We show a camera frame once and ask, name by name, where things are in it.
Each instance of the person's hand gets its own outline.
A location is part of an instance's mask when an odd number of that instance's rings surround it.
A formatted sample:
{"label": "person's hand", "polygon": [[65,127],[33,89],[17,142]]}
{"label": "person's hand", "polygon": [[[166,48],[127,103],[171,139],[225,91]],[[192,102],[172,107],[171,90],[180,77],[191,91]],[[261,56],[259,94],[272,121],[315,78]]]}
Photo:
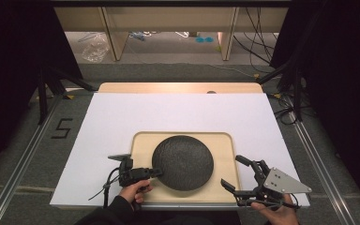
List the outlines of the person's hand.
{"label": "person's hand", "polygon": [[133,200],[135,200],[136,203],[143,203],[143,194],[151,191],[152,189],[153,187],[150,186],[149,180],[141,180],[136,184],[122,188],[119,195],[126,199],[128,203],[132,203]]}
{"label": "person's hand", "polygon": [[[289,194],[283,195],[283,199],[285,203],[293,204],[292,198]],[[265,216],[272,225],[299,224],[297,221],[296,212],[292,208],[281,206],[277,211],[273,211],[270,208],[267,208],[265,205],[257,202],[253,202],[250,206]]]}

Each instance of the textured plate surface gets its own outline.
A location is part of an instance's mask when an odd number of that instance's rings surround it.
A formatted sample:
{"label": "textured plate surface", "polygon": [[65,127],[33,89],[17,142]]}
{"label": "textured plate surface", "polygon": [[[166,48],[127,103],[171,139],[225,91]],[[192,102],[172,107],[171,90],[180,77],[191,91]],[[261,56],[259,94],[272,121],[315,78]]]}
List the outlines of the textured plate surface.
{"label": "textured plate surface", "polygon": [[211,177],[214,162],[209,149],[198,139],[176,135],[162,141],[152,157],[153,168],[160,168],[162,184],[175,190],[202,187]]}

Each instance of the plastic bag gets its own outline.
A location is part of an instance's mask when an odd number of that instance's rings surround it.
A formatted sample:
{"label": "plastic bag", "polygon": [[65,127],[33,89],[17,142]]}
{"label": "plastic bag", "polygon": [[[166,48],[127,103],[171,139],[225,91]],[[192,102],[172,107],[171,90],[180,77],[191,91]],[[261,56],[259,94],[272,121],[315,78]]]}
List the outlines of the plastic bag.
{"label": "plastic bag", "polygon": [[93,38],[92,42],[83,50],[82,58],[92,63],[101,63],[109,49],[110,46],[107,40],[105,40],[105,38],[101,34],[98,34]]}

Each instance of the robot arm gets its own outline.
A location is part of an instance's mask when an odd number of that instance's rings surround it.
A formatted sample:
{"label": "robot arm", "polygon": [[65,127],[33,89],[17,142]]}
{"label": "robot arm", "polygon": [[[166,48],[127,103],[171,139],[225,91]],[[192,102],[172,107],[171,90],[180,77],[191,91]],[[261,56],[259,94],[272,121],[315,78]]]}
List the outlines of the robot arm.
{"label": "robot arm", "polygon": [[312,191],[310,187],[300,183],[285,172],[277,168],[269,169],[264,160],[254,161],[239,155],[235,157],[235,160],[253,169],[254,178],[258,184],[253,190],[235,190],[233,185],[221,179],[221,185],[231,192],[238,206],[250,206],[251,203],[257,202],[266,206],[285,205],[298,208],[298,205],[282,202],[282,195]]}

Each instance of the wooden board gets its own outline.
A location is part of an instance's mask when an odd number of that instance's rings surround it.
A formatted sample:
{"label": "wooden board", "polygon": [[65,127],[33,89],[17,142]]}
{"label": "wooden board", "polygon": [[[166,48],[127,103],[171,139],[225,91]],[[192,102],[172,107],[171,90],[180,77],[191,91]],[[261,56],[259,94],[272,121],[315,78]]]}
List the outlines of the wooden board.
{"label": "wooden board", "polygon": [[144,195],[146,203],[234,203],[233,195],[221,186],[221,178],[239,189],[238,170],[233,151],[233,140],[220,132],[140,132],[134,136],[131,157],[133,168],[152,168],[152,156],[156,147],[175,135],[188,135],[200,140],[210,150],[214,170],[209,181],[191,191],[174,190],[158,179],[151,179],[154,191]]}
{"label": "wooden board", "polygon": [[256,82],[105,82],[99,93],[262,93]]}

